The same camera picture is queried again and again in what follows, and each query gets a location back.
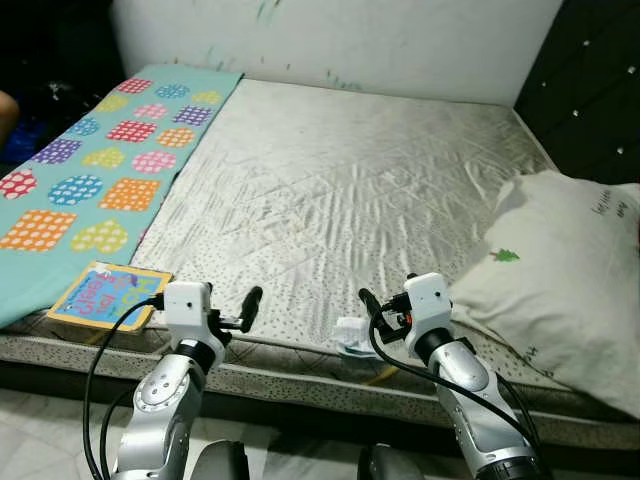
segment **black padded headboard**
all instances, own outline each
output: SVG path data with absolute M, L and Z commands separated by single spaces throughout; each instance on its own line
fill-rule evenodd
M 640 179 L 640 0 L 565 0 L 516 103 L 558 168 Z

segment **teal blanket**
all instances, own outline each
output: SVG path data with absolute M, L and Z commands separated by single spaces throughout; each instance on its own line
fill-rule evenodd
M 0 327 L 128 264 L 240 74 L 153 65 L 0 180 Z

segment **bed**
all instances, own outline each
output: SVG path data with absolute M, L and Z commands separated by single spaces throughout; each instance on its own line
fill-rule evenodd
M 511 109 L 242 80 L 208 129 L 131 261 L 211 281 L 236 313 L 264 289 L 211 391 L 269 402 L 448 426 L 431 385 L 403 373 L 370 384 L 374 360 L 336 353 L 356 292 L 380 296 L 410 272 L 456 280 L 492 221 L 501 185 L 555 169 Z M 457 324 L 478 354 L 520 387 L 548 443 L 633 450 L 637 422 L 537 372 L 504 343 Z M 0 360 L 86 371 L 95 331 L 31 315 L 2 331 Z M 154 317 L 121 334 L 101 375 L 139 379 L 166 351 Z

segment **white tile floor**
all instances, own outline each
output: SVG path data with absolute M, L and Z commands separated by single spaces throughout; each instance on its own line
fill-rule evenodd
M 92 408 L 92 442 L 106 407 Z M 109 430 L 107 452 L 113 461 L 131 409 L 117 408 Z M 0 479 L 90 479 L 82 450 L 82 404 L 79 401 L 0 389 Z M 298 438 L 269 427 L 198 419 L 191 434 L 185 478 L 202 449 L 226 438 L 245 444 L 252 480 L 347 480 L 356 478 L 361 446 Z M 468 479 L 461 459 L 411 454 L 426 478 Z M 629 480 L 625 477 L 556 471 L 556 480 Z

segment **white pillow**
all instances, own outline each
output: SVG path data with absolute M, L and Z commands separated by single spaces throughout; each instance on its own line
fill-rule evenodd
M 640 418 L 640 186 L 556 172 L 505 185 L 453 319 L 554 380 Z

